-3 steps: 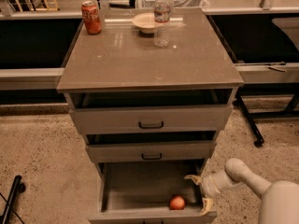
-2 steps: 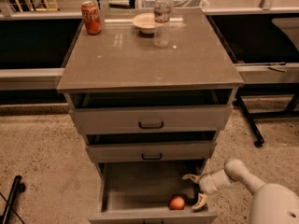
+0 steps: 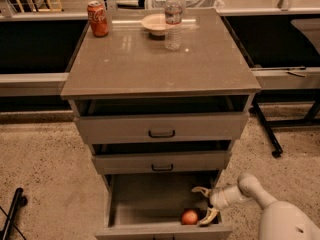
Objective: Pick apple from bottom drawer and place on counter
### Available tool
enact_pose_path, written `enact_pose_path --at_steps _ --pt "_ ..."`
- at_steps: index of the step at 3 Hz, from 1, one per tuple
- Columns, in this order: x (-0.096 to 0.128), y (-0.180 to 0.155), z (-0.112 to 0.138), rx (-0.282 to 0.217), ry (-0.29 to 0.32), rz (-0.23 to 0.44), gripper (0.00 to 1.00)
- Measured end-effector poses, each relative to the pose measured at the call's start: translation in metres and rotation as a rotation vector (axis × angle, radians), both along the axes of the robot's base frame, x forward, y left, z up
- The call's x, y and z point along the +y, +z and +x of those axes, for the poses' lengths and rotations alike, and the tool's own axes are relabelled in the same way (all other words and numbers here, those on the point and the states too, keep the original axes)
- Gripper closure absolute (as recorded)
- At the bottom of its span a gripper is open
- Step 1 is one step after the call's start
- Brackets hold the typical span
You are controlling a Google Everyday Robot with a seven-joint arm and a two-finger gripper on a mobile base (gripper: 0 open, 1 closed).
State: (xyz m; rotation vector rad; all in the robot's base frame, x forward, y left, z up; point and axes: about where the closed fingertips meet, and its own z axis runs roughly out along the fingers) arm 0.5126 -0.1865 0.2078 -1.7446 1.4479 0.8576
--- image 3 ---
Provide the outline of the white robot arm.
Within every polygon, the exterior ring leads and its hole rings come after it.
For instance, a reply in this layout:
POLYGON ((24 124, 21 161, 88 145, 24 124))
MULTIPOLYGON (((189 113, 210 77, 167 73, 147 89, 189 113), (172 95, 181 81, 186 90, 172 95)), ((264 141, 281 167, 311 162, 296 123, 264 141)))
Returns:
POLYGON ((198 222, 201 226, 209 225, 227 207, 254 200, 262 210, 258 240, 320 240, 320 228, 301 209, 273 197, 252 174, 242 173, 234 185, 197 186, 192 192, 209 200, 206 216, 198 222))

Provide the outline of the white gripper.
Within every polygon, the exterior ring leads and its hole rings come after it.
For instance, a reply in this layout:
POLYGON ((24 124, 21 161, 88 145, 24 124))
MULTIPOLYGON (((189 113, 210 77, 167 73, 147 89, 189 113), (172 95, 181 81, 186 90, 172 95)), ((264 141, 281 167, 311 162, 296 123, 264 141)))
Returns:
POLYGON ((212 191, 205 187, 197 186, 192 189, 193 193, 201 193, 209 198, 212 208, 208 207, 206 215, 198 222, 199 226, 209 225, 218 215, 218 210, 223 210, 235 204, 243 204, 250 200, 245 196, 237 185, 227 185, 214 188, 212 191))

